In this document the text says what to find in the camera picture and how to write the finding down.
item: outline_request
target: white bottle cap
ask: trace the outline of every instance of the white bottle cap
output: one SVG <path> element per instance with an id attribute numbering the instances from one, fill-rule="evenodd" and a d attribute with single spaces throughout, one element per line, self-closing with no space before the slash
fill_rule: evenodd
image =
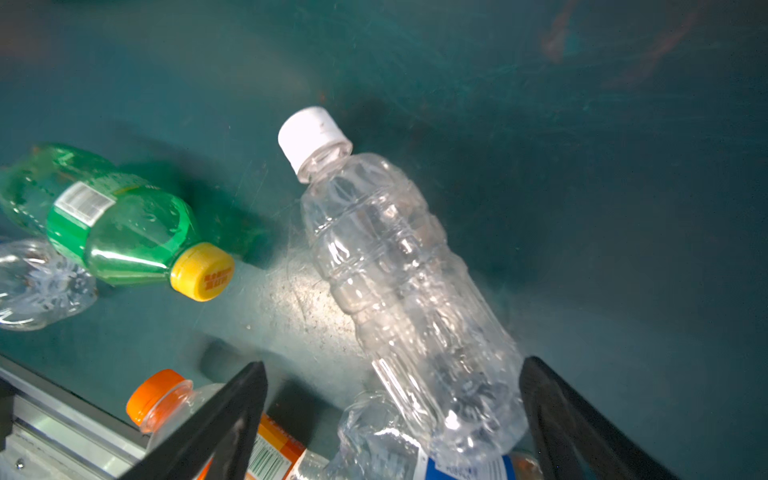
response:
<path id="1" fill-rule="evenodd" d="M 302 183 L 309 179 L 305 172 L 300 174 L 301 167 L 318 151 L 335 145 L 352 151 L 352 142 L 323 107 L 307 107 L 291 115 L 280 128 L 277 143 Z"/>

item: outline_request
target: green plastic bottle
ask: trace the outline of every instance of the green plastic bottle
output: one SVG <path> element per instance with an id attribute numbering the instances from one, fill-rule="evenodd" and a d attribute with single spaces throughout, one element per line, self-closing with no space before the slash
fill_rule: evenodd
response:
<path id="1" fill-rule="evenodd" d="M 234 260 L 197 232 L 189 206 L 87 151 L 43 144 L 0 180 L 0 204 L 27 232 L 111 285 L 170 281 L 199 302 L 232 278 Z"/>

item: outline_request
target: bottle with orange cap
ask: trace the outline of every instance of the bottle with orange cap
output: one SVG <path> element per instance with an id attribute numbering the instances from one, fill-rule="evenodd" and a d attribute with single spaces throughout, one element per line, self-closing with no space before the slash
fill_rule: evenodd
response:
<path id="1" fill-rule="evenodd" d="M 173 370 L 163 370 L 139 386 L 128 400 L 126 412 L 142 433 L 151 434 L 147 445 L 147 450 L 151 450 L 186 422 L 222 386 L 214 383 L 194 389 L 191 380 Z M 304 452 L 303 445 L 270 417 L 262 415 L 245 478 L 283 480 Z M 204 480 L 209 465 L 198 474 L 197 480 Z"/>
<path id="2" fill-rule="evenodd" d="M 43 144 L 0 175 L 0 205 L 20 227 L 111 285 L 170 282 L 198 302 L 230 282 L 234 260 L 197 232 L 179 197 L 91 152 Z"/>

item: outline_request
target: green label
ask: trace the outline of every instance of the green label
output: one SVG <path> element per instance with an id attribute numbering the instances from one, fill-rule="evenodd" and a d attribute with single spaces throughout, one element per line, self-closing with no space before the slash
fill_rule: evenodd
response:
<path id="1" fill-rule="evenodd" d="M 147 185 L 137 175 L 119 172 L 73 183 L 48 213 L 48 239 L 59 253 L 85 266 L 85 244 L 97 220 L 120 195 Z"/>

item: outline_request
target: barcode label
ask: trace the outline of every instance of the barcode label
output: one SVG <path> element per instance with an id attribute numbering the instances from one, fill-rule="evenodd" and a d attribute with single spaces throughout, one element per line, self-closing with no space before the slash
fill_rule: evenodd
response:
<path id="1" fill-rule="evenodd" d="M 93 227 L 114 200 L 83 182 L 72 184 L 54 202 L 54 206 L 72 215 L 74 218 Z"/>
<path id="2" fill-rule="evenodd" d="M 257 480 L 282 480 L 291 461 L 267 442 L 264 437 L 257 435 L 253 451 L 250 453 L 248 473 Z"/>

